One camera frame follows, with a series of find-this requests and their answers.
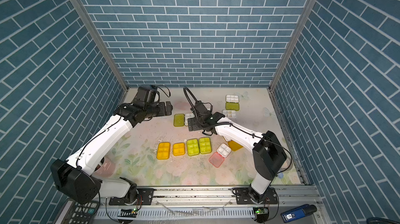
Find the green pillbox sideways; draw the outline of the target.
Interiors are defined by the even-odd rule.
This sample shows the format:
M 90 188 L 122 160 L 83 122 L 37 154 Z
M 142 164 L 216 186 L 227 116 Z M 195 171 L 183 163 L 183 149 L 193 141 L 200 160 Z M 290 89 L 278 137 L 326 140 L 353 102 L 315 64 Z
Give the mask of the green pillbox sideways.
M 174 115 L 174 126 L 175 127 L 188 126 L 188 120 L 193 117 L 194 117 L 194 114 L 192 114 L 192 113 L 175 114 Z

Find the small orange pillbox front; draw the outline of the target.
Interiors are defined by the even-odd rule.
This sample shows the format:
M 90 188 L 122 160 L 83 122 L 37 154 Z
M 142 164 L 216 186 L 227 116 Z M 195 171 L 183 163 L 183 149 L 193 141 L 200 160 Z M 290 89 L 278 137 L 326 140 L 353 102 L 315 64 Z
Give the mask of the small orange pillbox front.
M 174 156 L 185 155 L 185 143 L 175 143 L 172 147 L 172 153 Z

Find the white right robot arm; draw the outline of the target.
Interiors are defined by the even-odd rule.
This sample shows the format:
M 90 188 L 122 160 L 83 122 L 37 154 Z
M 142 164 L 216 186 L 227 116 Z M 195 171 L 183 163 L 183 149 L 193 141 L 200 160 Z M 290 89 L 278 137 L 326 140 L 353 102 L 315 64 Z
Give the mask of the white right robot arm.
M 282 166 L 290 151 L 280 144 L 276 135 L 267 131 L 256 132 L 245 128 L 225 115 L 216 112 L 203 117 L 191 117 L 187 120 L 190 131 L 202 130 L 220 135 L 228 141 L 234 141 L 251 152 L 254 160 L 256 176 L 249 186 L 249 197 L 254 203 L 261 203 L 267 198 L 266 191 L 278 173 L 283 172 Z

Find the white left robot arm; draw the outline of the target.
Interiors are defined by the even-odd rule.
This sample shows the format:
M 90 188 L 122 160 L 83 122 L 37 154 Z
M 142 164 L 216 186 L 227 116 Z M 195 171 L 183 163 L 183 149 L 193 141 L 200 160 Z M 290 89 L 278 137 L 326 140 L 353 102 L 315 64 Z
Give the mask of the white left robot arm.
M 126 179 L 97 179 L 94 172 L 113 146 L 145 119 L 172 114 L 171 102 L 119 105 L 100 131 L 82 148 L 66 160 L 57 159 L 51 165 L 56 189 L 79 204 L 86 204 L 96 197 L 118 198 L 123 204 L 138 201 L 137 185 Z

